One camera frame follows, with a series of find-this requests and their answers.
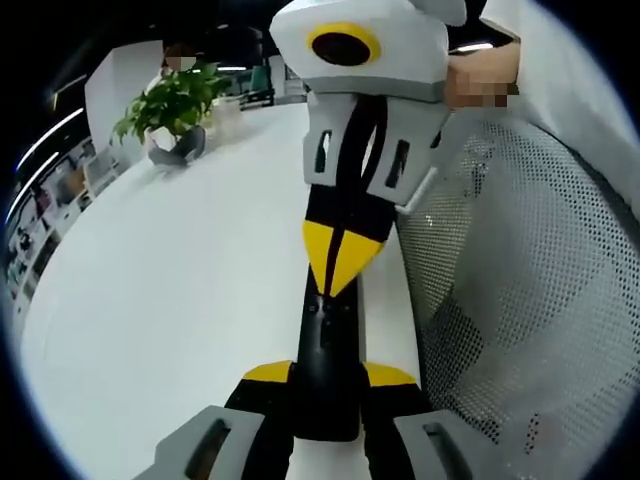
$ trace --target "yellow panel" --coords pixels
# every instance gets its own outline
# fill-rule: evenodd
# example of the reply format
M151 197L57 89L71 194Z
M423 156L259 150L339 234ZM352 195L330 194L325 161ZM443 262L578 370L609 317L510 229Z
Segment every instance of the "yellow panel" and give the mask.
M416 379L399 368L388 367L377 363L365 362L365 368L369 376L369 383L372 387L383 387L386 385L410 385L415 384Z
M330 295L335 297L340 293L351 280L364 270L373 257L382 250L383 246L384 243L376 242L346 230L338 251Z
M307 36L307 48L313 50L313 41L320 35L325 35L327 33L343 33L360 40L367 46L367 48L369 48L369 59L367 60L367 63L371 63L377 60L380 56L380 52L382 51L380 42L378 42L378 39L373 32L371 32L368 28L364 28L360 25L349 22L337 22L318 25Z
M309 256L309 263L311 264L311 271L318 286L318 292L324 293L324 281L327 276L327 256L329 255L329 244L331 243L333 228L305 220L302 226L302 233L307 255Z
M290 361L267 363L247 372L243 380L258 380L260 382L286 383L289 377Z

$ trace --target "black panel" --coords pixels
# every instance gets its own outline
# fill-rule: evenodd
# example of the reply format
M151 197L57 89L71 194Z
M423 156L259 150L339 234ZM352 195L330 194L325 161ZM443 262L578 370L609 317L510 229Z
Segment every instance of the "black panel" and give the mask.
M358 438L365 375L359 358L357 282L336 298L323 297L309 271L298 360L289 377L295 436L334 442Z
M393 419L430 411L416 384L369 388L362 402L364 450L372 480L416 479Z
M286 383L242 380L229 397L225 408L265 415L249 450L242 480L284 480L293 451L289 392Z
M396 218L393 203L366 193L380 163L387 129L387 101L384 97L358 98L345 130L338 156L336 186L313 185L306 219L385 242ZM362 166L369 139L373 146L364 173Z

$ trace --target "ceiling light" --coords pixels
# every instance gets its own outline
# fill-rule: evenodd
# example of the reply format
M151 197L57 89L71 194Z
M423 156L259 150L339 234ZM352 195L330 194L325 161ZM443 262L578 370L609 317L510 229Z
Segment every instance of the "ceiling light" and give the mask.
M247 67L218 67L219 72L244 72Z
M44 135L42 135L42 137L40 137L38 139L38 141L36 143L31 145L29 150L27 150L27 153L25 153L22 156L22 158L18 162L18 165L16 165L15 171L16 172L18 171L18 169L22 166L22 164L29 157L29 155L31 155L33 152L35 152L36 148L38 148L40 145L42 145L42 142L44 142L47 138L49 138L56 131L58 131L60 128L62 128L65 124L67 124L68 122L70 122L71 120L76 118L78 115L80 115L83 111L84 111L84 108L79 108L78 110L73 112L71 115L68 115L66 118L63 118L57 124L55 124L53 127L51 127Z
M58 89L58 91L56 93L62 93L64 92L66 89L73 87L76 83L81 82L82 80L84 80L85 78L87 78L87 75L80 75L78 78L71 80L69 83L67 83L66 85L64 85L63 87L60 87Z
M454 52L475 52L476 50L487 50L493 48L490 43L474 43L472 45L465 45L463 47L455 48Z
M24 184L24 187L22 187L22 190L20 190L18 195L16 195L16 198L13 200L13 202L11 202L11 206L9 207L9 211L7 212L7 217L4 219L5 225L9 221L9 217L11 217L13 210L16 208L18 203L20 203L20 200L22 200L22 197L24 197L24 195L29 191L31 184L36 181L36 179L40 176L40 174L44 171L44 169L47 168L51 164L51 162L53 162L56 159L58 155L60 155L60 152L56 152L53 155L51 155L49 159L40 166L40 168L36 171L36 173L34 173L33 176L29 180L27 180L27 183Z

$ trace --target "hand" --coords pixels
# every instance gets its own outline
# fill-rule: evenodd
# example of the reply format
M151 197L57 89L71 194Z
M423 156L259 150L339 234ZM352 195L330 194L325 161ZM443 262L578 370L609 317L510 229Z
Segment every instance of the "hand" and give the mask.
M450 108L506 107L507 96L517 88L520 44L480 50L467 56L451 56L445 84Z

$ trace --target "person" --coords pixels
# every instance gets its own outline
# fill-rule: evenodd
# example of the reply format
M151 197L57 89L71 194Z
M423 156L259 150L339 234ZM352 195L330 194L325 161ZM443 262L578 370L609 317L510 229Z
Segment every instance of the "person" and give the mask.
M149 82L145 93L149 93L149 90L160 83L160 80L170 72L188 70L193 67L195 63L196 50L191 45L186 43L169 45L164 51L158 74Z
M451 56L447 104L507 107L552 134L600 172L640 220L640 141L594 58L533 0L487 0L480 20L512 42Z

